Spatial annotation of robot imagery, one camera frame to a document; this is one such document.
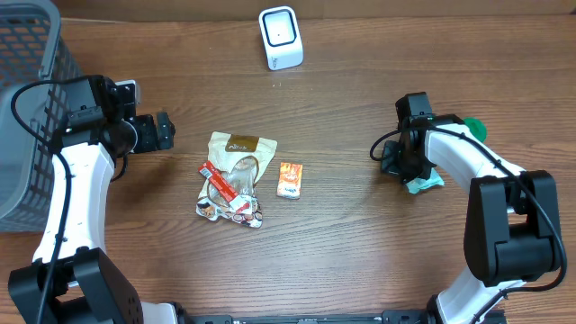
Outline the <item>green lidded jar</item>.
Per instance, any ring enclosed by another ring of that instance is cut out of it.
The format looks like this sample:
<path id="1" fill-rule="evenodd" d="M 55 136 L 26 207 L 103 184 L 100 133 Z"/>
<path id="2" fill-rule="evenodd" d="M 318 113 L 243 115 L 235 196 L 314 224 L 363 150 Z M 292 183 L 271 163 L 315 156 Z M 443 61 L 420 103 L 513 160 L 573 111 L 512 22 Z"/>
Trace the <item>green lidded jar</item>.
<path id="1" fill-rule="evenodd" d="M 487 138 L 487 128 L 484 123 L 473 117 L 466 117 L 463 119 L 464 124 L 468 127 L 471 134 L 480 142 L 484 142 Z"/>

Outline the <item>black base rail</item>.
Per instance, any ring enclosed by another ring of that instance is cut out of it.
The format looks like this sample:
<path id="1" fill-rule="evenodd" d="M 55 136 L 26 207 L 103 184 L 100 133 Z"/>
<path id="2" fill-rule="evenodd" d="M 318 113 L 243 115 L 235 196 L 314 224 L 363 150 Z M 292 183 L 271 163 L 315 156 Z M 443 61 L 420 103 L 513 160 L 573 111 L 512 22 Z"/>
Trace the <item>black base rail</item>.
<path id="1" fill-rule="evenodd" d="M 299 315 L 232 317 L 230 315 L 190 316 L 193 324 L 438 324 L 426 310 L 385 310 L 380 314 Z"/>

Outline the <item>red snack packet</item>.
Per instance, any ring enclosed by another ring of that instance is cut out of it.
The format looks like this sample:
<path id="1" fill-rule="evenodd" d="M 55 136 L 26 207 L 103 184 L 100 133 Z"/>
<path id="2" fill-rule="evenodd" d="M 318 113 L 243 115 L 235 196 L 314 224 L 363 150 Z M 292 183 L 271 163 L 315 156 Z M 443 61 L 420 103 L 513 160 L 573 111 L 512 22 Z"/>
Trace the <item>red snack packet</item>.
<path id="1" fill-rule="evenodd" d="M 251 207 L 251 200 L 240 196 L 233 186 L 224 179 L 221 172 L 211 161 L 204 162 L 198 168 L 198 171 L 219 192 L 220 196 L 229 204 L 233 212 L 248 212 L 248 209 Z"/>

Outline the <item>white barcode scanner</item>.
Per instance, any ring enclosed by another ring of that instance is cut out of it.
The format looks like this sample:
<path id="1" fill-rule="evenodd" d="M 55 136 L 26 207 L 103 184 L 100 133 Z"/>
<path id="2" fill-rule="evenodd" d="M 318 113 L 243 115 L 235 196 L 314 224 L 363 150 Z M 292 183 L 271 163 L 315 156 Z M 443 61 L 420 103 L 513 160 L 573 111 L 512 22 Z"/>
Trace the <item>white barcode scanner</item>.
<path id="1" fill-rule="evenodd" d="M 268 68 L 293 68 L 303 62 L 302 37 L 294 10 L 287 5 L 265 9 L 258 16 Z"/>

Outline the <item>grey plastic mesh basket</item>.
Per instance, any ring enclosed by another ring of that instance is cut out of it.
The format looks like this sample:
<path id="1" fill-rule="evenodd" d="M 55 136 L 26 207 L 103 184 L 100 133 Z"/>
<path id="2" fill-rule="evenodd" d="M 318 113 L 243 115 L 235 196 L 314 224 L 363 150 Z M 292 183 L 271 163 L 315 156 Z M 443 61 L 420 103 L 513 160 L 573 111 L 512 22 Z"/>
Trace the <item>grey plastic mesh basket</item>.
<path id="1" fill-rule="evenodd" d="M 49 140 L 68 109 L 59 80 L 80 66 L 60 35 L 50 1 L 1 3 L 1 230 L 42 231 L 53 187 Z"/>

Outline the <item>mint green wipes pack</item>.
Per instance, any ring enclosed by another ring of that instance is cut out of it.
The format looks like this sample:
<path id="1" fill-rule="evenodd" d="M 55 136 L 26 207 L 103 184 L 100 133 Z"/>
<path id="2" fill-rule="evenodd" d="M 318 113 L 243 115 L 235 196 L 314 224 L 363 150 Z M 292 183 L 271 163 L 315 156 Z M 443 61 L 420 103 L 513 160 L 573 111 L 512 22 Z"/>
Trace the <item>mint green wipes pack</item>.
<path id="1" fill-rule="evenodd" d="M 445 185 L 444 180 L 434 168 L 431 169 L 430 177 L 428 179 L 422 179 L 417 177 L 405 184 L 410 194 L 418 194 L 432 187 L 444 186 L 444 185 Z"/>

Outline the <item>brown snack packets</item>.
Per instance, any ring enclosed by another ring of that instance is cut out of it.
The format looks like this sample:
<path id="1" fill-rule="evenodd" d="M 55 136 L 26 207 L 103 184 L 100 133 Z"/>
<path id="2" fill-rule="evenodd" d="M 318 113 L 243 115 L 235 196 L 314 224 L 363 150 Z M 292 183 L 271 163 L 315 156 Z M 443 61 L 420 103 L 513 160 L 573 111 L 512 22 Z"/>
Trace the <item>brown snack packets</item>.
<path id="1" fill-rule="evenodd" d="M 206 161 L 212 162 L 240 196 L 251 200 L 251 207 L 247 213 L 233 212 L 202 175 L 204 184 L 195 204 L 196 213 L 210 221 L 224 219 L 252 229 L 260 228 L 263 213 L 257 199 L 256 186 L 274 158 L 276 148 L 277 142 L 272 139 L 215 131 L 208 143 Z"/>

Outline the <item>orange Kleenex tissue pack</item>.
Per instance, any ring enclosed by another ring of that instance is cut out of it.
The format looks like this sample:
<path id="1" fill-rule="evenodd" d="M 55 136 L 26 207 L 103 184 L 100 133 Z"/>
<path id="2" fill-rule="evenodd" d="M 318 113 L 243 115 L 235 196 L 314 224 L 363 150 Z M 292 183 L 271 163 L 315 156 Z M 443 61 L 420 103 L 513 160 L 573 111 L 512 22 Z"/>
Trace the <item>orange Kleenex tissue pack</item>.
<path id="1" fill-rule="evenodd" d="M 301 197 L 303 165 L 282 162 L 276 194 L 279 197 L 298 200 Z"/>

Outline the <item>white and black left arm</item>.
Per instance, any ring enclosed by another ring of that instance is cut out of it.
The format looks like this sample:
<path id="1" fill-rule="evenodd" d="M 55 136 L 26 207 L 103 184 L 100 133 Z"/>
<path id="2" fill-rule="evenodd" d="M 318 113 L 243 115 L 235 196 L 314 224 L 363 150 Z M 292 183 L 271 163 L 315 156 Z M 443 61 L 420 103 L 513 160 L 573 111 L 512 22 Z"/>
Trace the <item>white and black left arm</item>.
<path id="1" fill-rule="evenodd" d="M 149 303 L 107 256 L 110 184 L 131 154 L 171 149 L 166 113 L 137 115 L 133 80 L 41 80 L 3 96 L 1 218 L 39 212 L 31 264 L 13 270 L 9 295 L 28 323 L 182 323 L 172 302 Z"/>

